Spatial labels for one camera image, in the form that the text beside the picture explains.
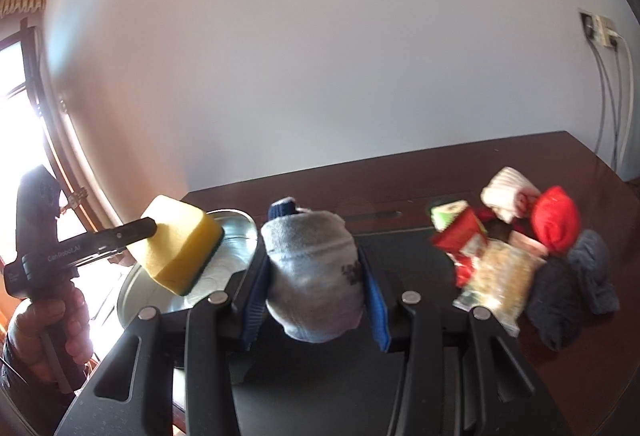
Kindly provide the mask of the person's left hand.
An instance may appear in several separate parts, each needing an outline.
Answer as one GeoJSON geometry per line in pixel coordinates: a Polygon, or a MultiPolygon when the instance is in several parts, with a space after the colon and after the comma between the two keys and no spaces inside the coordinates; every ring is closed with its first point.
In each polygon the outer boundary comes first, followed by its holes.
{"type": "Polygon", "coordinates": [[[56,379],[42,344],[42,333],[60,322],[64,324],[66,352],[75,364],[88,364],[93,355],[89,312],[84,294],[73,282],[60,285],[52,298],[24,300],[8,327],[8,342],[17,360],[44,384],[53,384],[56,379]]]}

